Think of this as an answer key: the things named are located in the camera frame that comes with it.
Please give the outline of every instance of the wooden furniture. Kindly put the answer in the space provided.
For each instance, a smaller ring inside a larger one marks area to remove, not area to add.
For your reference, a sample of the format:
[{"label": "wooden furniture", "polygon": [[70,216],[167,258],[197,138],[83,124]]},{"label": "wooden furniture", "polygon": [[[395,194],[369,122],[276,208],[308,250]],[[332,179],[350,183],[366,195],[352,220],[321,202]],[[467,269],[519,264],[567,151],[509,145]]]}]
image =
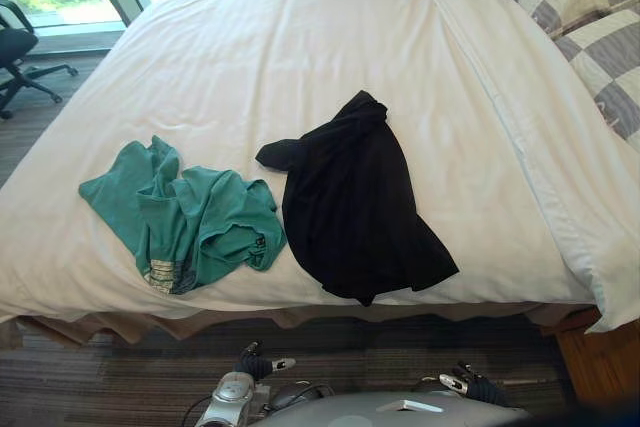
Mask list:
[{"label": "wooden furniture", "polygon": [[604,334],[585,330],[600,317],[597,309],[570,315],[560,324],[543,328],[555,335],[578,400],[606,406],[638,399],[640,393],[640,321]]}]

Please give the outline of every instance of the black t-shirt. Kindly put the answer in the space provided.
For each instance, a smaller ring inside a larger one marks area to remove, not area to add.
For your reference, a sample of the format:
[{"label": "black t-shirt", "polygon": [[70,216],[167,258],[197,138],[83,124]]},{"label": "black t-shirt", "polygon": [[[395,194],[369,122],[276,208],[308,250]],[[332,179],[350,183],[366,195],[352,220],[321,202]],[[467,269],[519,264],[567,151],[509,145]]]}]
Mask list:
[{"label": "black t-shirt", "polygon": [[360,91],[330,122],[299,140],[265,145],[256,156],[289,173],[282,212],[298,263],[326,291],[363,305],[376,294],[422,290],[458,272],[416,213],[386,111]]}]

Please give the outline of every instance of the green shirt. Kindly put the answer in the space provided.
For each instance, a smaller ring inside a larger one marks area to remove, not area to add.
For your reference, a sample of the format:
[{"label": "green shirt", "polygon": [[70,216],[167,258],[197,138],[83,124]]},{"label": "green shirt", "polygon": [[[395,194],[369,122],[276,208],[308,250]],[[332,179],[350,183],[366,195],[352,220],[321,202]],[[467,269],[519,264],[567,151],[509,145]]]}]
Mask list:
[{"label": "green shirt", "polygon": [[106,174],[80,185],[83,199],[135,255],[153,287],[181,294],[246,262],[268,269],[286,243],[263,180],[193,167],[154,136],[125,146]]}]

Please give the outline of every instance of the office chair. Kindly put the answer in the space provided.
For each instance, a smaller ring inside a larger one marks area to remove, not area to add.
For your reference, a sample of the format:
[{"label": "office chair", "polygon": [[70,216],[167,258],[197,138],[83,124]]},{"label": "office chair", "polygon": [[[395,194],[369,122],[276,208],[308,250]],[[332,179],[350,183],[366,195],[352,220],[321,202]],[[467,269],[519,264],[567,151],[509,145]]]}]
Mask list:
[{"label": "office chair", "polygon": [[14,2],[0,0],[0,7],[9,9],[24,25],[24,29],[14,29],[0,15],[0,25],[3,27],[0,30],[0,68],[7,69],[13,76],[13,79],[0,84],[0,118],[10,119],[13,117],[13,112],[4,110],[4,108],[22,87],[33,87],[46,92],[56,104],[62,102],[62,97],[34,79],[62,69],[66,69],[72,76],[78,75],[78,71],[67,64],[56,65],[46,69],[29,67],[24,72],[21,71],[15,63],[33,49],[38,43],[38,38],[33,35],[33,26]]}]

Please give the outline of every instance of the floor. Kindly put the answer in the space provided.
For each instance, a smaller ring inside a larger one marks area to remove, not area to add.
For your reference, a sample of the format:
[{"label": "floor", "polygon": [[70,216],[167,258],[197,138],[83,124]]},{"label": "floor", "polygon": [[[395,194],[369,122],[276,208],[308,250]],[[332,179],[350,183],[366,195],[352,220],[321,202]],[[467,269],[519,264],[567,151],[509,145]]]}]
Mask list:
[{"label": "floor", "polygon": [[[42,79],[65,101],[101,58],[68,60],[79,76]],[[0,123],[0,185],[64,103],[27,89],[10,105],[15,117]],[[543,338],[522,316],[458,323],[433,316],[377,324],[318,319],[293,330],[248,320],[212,326],[182,342],[154,332],[128,346],[99,335],[78,350],[27,332],[22,349],[0,352],[0,427],[179,425],[185,409],[214,388],[254,339],[265,342],[271,357],[298,360],[295,369],[269,379],[272,386],[308,379],[329,382],[337,392],[403,390],[463,359],[507,381],[512,403],[531,412],[574,402],[555,338]]]},{"label": "floor", "polygon": [[29,66],[47,67],[68,62],[78,69],[78,75],[71,77],[63,70],[38,79],[63,98],[60,104],[55,104],[47,94],[34,89],[22,89],[9,103],[7,108],[15,111],[15,116],[8,121],[0,120],[0,186],[4,185],[29,148],[56,118],[66,101],[91,75],[102,58],[92,56],[48,59],[41,62],[25,62],[20,66],[25,69]]}]

